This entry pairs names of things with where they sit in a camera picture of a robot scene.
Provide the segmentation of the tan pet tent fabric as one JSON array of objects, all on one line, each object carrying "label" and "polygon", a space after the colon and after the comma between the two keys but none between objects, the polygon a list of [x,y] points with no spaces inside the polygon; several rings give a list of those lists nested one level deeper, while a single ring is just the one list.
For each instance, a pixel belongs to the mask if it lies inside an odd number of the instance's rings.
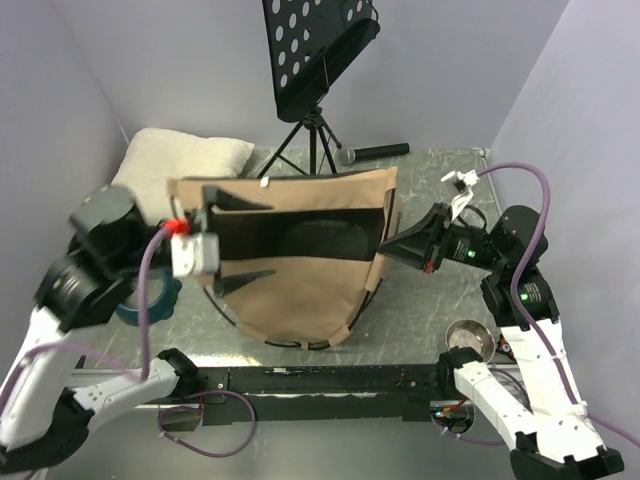
[{"label": "tan pet tent fabric", "polygon": [[[395,167],[335,175],[171,178],[184,210],[203,209],[215,185],[269,211],[213,209],[223,277],[275,270],[220,298],[240,325],[277,341],[329,340],[376,293],[389,261],[377,252],[398,230],[402,210]],[[214,275],[195,276],[214,293]]]}]

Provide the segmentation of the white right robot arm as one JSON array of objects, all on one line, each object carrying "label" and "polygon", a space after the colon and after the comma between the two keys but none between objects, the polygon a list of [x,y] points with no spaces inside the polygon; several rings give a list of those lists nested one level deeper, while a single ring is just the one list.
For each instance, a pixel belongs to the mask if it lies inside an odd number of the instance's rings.
[{"label": "white right robot arm", "polygon": [[379,253],[432,273],[451,260],[488,271],[483,300],[510,346],[529,403],[523,405],[470,347],[440,355],[436,385],[448,398],[465,396],[506,444],[518,479],[600,479],[620,473],[619,451],[606,446],[586,412],[563,344],[559,311],[536,263],[540,237],[522,273],[517,264],[533,240],[538,213],[511,206],[491,230],[458,225],[436,203],[417,224],[380,244]]}]

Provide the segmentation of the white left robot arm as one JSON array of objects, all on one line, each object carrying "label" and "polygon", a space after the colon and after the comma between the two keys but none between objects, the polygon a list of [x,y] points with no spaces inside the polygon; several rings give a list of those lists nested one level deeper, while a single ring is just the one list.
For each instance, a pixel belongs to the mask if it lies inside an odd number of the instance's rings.
[{"label": "white left robot arm", "polygon": [[69,381],[81,358],[95,356],[91,342],[131,295],[138,298],[139,332],[148,335],[152,270],[171,278],[216,273],[215,223],[244,210],[259,212],[260,206],[210,186],[199,206],[150,225],[134,194],[111,185],[71,214],[75,246],[39,285],[23,344],[1,387],[3,474],[32,478],[71,457],[105,423],[154,400],[203,413],[197,366],[174,348],[152,355],[146,338],[138,368],[113,362],[116,376],[107,381],[81,388]]}]

